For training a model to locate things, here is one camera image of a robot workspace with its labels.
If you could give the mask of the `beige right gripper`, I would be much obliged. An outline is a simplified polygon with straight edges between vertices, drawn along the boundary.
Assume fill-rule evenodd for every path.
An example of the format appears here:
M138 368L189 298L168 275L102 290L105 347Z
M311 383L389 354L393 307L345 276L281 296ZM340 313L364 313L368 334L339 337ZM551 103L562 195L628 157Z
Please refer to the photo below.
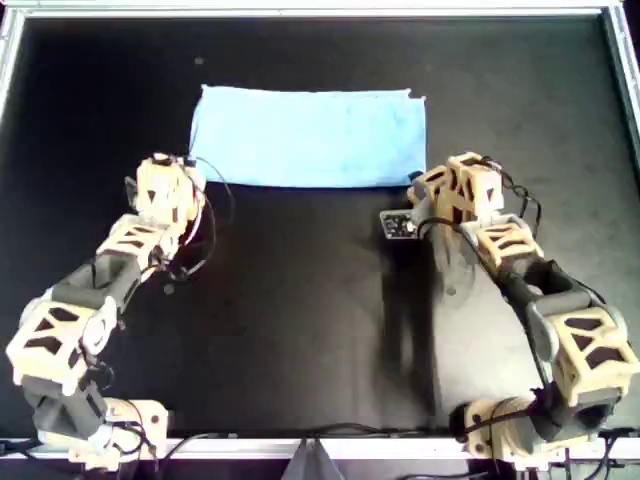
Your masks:
M407 198L413 206L426 198L426 188L434 213L454 223L492 216L503 208L502 177L489 161L474 152L448 158L426 172L410 174Z

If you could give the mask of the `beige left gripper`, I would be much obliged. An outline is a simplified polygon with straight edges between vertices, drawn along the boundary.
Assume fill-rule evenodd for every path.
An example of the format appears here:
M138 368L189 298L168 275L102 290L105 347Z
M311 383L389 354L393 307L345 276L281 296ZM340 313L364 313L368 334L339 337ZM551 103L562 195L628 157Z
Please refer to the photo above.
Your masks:
M135 210L159 225L186 225L197 217L197 193L206 177L196 167L186 167L181 157L154 155L136 170Z

